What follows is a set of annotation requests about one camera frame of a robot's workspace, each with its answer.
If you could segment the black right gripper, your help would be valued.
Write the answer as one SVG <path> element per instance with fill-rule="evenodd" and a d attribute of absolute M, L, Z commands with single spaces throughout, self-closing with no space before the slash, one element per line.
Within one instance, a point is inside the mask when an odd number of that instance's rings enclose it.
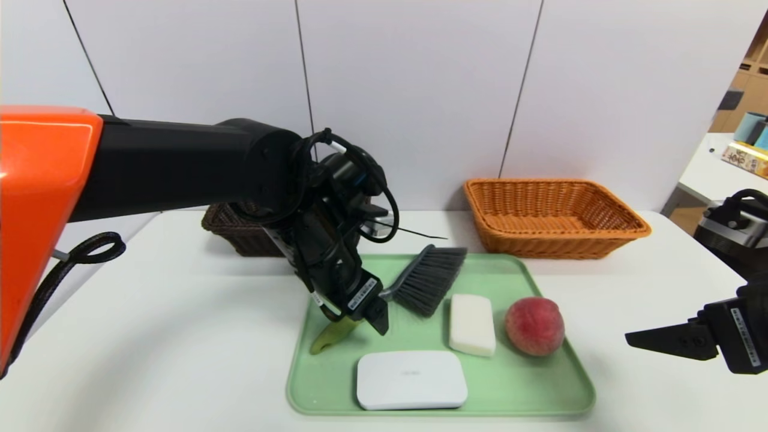
<path fill-rule="evenodd" d="M 733 374 L 762 374 L 767 369 L 766 282 L 765 272 L 755 274 L 735 297 L 705 305 L 687 322 L 628 332 L 625 340 L 637 349 L 698 361 L 720 352 Z"/>

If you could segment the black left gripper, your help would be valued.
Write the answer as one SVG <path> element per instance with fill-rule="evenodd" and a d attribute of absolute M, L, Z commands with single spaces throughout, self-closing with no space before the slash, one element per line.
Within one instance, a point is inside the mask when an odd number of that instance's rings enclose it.
<path fill-rule="evenodd" d="M 384 336 L 389 330 L 388 303 L 373 296 L 380 279 L 362 267 L 358 233 L 340 233 L 315 214 L 296 221 L 296 271 L 310 298 L 330 322 L 363 317 Z"/>

